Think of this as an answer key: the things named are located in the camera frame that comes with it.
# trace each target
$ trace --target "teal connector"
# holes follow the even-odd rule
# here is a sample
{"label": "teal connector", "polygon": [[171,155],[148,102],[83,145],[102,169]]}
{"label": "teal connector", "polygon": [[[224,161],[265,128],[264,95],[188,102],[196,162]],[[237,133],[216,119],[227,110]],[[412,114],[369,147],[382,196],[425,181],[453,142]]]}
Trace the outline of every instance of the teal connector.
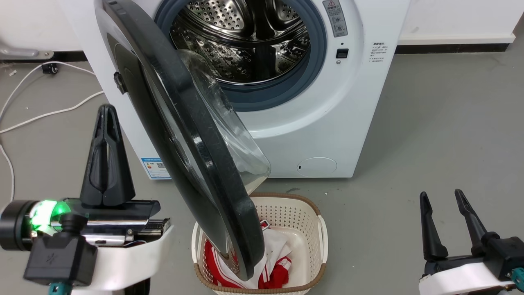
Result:
{"label": "teal connector", "polygon": [[49,286],[49,295],[71,295],[73,286],[65,283],[52,283]]}
{"label": "teal connector", "polygon": [[517,286],[517,289],[524,290],[524,268],[518,267],[511,272],[511,280]]}

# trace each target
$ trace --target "white cable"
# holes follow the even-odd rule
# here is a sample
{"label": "white cable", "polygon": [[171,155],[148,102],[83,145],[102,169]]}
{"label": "white cable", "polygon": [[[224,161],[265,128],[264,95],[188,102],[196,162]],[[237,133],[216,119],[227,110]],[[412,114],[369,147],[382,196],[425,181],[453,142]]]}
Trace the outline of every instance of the white cable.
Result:
{"label": "white cable", "polygon": [[11,130],[16,129],[16,128],[18,128],[18,127],[22,127],[22,126],[24,126],[24,125],[27,125],[27,124],[29,124],[29,123],[31,123],[31,122],[34,122],[34,121],[36,121],[36,120],[38,120],[38,119],[42,119],[42,118],[47,117],[47,116],[50,116],[50,115],[54,115],[54,114],[59,114],[59,113],[65,113],[65,112],[72,111],[72,110],[74,110],[74,109],[77,109],[78,107],[80,107],[80,106],[83,105],[84,103],[88,102],[90,99],[92,99],[92,98],[94,98],[94,97],[96,97],[96,96],[99,96],[99,95],[101,95],[101,94],[103,94],[103,93],[104,93],[104,91],[97,92],[97,93],[95,93],[95,94],[89,96],[88,98],[82,100],[79,104],[75,105],[74,107],[71,107],[71,108],[68,108],[68,109],[63,109],[63,110],[60,110],[60,111],[50,112],[50,113],[47,113],[47,114],[43,114],[43,115],[40,115],[40,116],[38,116],[38,117],[34,117],[34,118],[30,119],[30,120],[27,120],[27,121],[25,121],[25,122],[18,123],[18,124],[14,125],[14,126],[11,126],[11,127],[7,128],[7,129],[0,130],[0,134],[2,134],[2,133],[6,133],[7,131],[11,131]]}
{"label": "white cable", "polygon": [[[75,69],[78,69],[78,70],[81,70],[81,71],[84,71],[84,72],[88,72],[92,75],[94,75],[95,73],[89,71],[89,70],[86,70],[86,69],[82,69],[80,67],[76,67],[76,66],[73,66],[73,65],[70,65],[70,64],[66,64],[65,62],[61,62],[61,61],[48,61],[48,62],[44,62],[43,64],[40,64],[39,66],[35,67],[33,70],[31,70],[27,75],[25,75],[24,78],[22,78],[22,81],[20,81],[20,83],[15,87],[15,90],[13,90],[13,92],[11,92],[11,94],[9,95],[9,97],[7,98],[4,106],[2,107],[2,110],[0,111],[0,121],[2,120],[2,117],[4,115],[4,112],[5,110],[7,109],[8,105],[9,105],[9,102],[11,101],[11,98],[14,97],[14,94],[16,92],[16,90],[18,90],[18,88],[20,87],[20,85],[22,85],[22,83],[27,79],[27,77],[29,77],[34,71],[38,70],[39,68],[41,68],[43,65],[48,65],[48,64],[61,64],[61,65],[66,65],[68,67],[71,67],[71,68],[75,68]],[[47,117],[47,116],[50,116],[50,115],[54,115],[54,114],[58,114],[58,113],[64,113],[64,112],[68,112],[68,111],[72,111],[74,109],[77,109],[78,107],[80,107],[81,105],[83,105],[84,103],[88,102],[90,99],[96,97],[96,96],[99,96],[101,94],[103,94],[104,91],[100,91],[100,92],[97,92],[91,96],[89,96],[88,98],[82,100],[79,104],[75,105],[74,107],[71,107],[71,108],[68,108],[68,109],[64,109],[64,110],[60,110],[60,111],[55,111],[55,112],[50,112],[50,113],[47,113],[47,114],[43,114],[43,115],[40,115],[40,116],[37,116],[37,117],[34,117],[30,120],[27,120],[25,122],[22,122],[22,123],[19,123],[19,124],[16,124],[12,127],[9,127],[7,129],[4,129],[4,130],[1,130],[0,131],[0,134],[2,133],[5,133],[5,132],[8,132],[8,131],[11,131],[13,129],[16,129],[18,127],[21,127],[21,126],[24,126],[26,124],[29,124],[31,122],[34,122],[38,119],[41,119],[41,118],[44,118],[44,117]],[[9,157],[7,156],[4,148],[2,147],[2,145],[0,144],[0,151],[2,152],[2,154],[4,155],[5,157],[5,160],[7,161],[7,164],[9,164],[9,169],[11,170],[11,202],[15,199],[15,171],[13,169],[13,164],[11,163],[11,160],[9,159]]]}

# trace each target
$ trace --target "beige plastic basket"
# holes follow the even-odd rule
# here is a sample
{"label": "beige plastic basket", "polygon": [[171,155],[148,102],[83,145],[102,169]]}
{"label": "beige plastic basket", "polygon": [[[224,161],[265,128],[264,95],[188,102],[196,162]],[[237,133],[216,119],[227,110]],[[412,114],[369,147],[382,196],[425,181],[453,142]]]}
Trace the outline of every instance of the beige plastic basket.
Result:
{"label": "beige plastic basket", "polygon": [[328,260],[328,231],[319,209],[310,200],[289,194],[253,193],[258,217],[269,221],[271,228],[288,236],[292,253],[289,283],[281,289],[237,289],[216,286],[205,263],[204,244],[207,237],[195,224],[192,256],[196,276],[208,288],[226,294],[306,294],[325,272]]}

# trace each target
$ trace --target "warning label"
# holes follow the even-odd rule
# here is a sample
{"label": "warning label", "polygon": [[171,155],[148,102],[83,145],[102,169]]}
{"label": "warning label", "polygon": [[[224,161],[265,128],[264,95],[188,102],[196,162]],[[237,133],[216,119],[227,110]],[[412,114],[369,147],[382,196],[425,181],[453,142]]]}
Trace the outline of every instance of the warning label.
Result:
{"label": "warning label", "polygon": [[331,22],[333,36],[342,37],[347,35],[346,20],[342,12],[339,0],[326,0],[322,2]]}
{"label": "warning label", "polygon": [[142,158],[150,179],[171,179],[160,158]]}
{"label": "warning label", "polygon": [[367,62],[383,62],[387,52],[388,46],[384,42],[373,42]]}

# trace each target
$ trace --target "concrete floor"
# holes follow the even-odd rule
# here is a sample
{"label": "concrete floor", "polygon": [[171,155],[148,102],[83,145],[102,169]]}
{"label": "concrete floor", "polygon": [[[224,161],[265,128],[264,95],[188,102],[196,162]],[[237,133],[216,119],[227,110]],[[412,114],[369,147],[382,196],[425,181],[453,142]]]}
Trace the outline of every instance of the concrete floor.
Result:
{"label": "concrete floor", "polygon": [[[0,65],[0,104],[32,67]],[[14,69],[18,73],[9,76]],[[32,76],[0,129],[73,106],[100,90],[89,74],[60,71],[54,77]],[[424,266],[421,191],[430,196],[450,255],[468,254],[471,246],[455,188],[464,190],[488,230],[524,238],[523,77],[523,37],[505,53],[395,56],[352,179],[268,180],[259,188],[301,194],[323,213],[330,257],[323,280],[310,294],[417,294]],[[78,197],[96,110],[105,102],[100,96],[78,110],[0,136],[14,165],[17,199]],[[194,219],[176,187],[150,181],[127,148],[137,198],[160,200],[160,214],[171,216],[177,231],[170,257],[152,279],[151,294],[211,294],[193,271]],[[9,168],[0,159],[1,204],[9,193]],[[0,251],[2,293],[47,292],[22,280],[27,257]]]}

